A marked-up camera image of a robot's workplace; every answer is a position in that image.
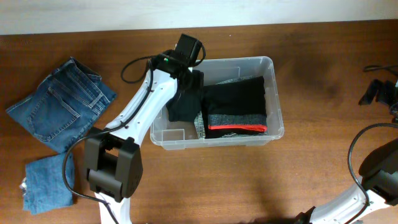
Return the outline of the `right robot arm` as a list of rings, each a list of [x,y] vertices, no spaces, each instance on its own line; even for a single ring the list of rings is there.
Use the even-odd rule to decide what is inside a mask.
[[[397,139],[373,150],[355,175],[351,157],[359,138],[375,128],[397,129],[394,123],[376,123],[365,127],[354,137],[348,149],[348,170],[354,180],[348,190],[334,200],[300,213],[294,223],[355,223],[365,215],[397,205]]]

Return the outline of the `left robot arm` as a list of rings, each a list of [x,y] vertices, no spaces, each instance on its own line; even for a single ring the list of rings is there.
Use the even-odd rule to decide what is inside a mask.
[[[141,181],[140,146],[159,111],[178,91],[202,86],[192,68],[205,56],[203,44],[182,34],[174,49],[144,57],[141,87],[106,125],[92,128],[85,138],[86,179],[99,203],[102,223],[130,223],[130,198]]]

